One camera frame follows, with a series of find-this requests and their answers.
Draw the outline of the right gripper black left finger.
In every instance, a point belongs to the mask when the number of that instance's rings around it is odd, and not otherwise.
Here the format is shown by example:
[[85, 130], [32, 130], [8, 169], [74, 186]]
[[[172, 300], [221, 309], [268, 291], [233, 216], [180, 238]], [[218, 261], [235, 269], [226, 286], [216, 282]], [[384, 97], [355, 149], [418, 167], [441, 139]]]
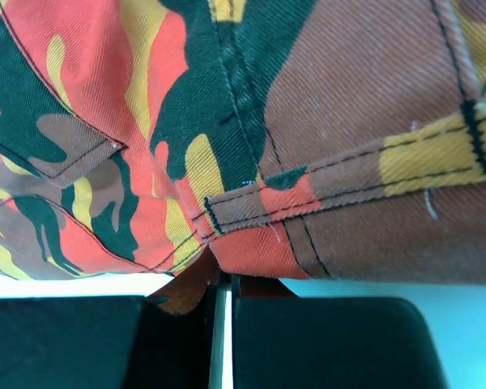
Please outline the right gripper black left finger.
[[0, 299], [0, 388], [206, 388], [216, 291]]

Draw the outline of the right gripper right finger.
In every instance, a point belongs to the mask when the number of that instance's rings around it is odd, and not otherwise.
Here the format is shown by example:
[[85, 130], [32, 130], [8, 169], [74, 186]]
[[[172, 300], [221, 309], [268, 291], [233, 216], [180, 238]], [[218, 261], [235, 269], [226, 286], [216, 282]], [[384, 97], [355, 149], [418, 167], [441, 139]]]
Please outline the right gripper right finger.
[[445, 388], [428, 325], [397, 297], [298, 297], [232, 277], [235, 388]]

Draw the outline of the orange camouflage trousers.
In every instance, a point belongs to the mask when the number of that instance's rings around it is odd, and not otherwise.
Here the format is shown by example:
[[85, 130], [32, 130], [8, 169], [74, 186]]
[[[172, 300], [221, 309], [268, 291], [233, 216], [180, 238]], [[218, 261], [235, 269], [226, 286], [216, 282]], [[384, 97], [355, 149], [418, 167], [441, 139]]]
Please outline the orange camouflage trousers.
[[0, 1], [0, 274], [486, 284], [486, 1]]

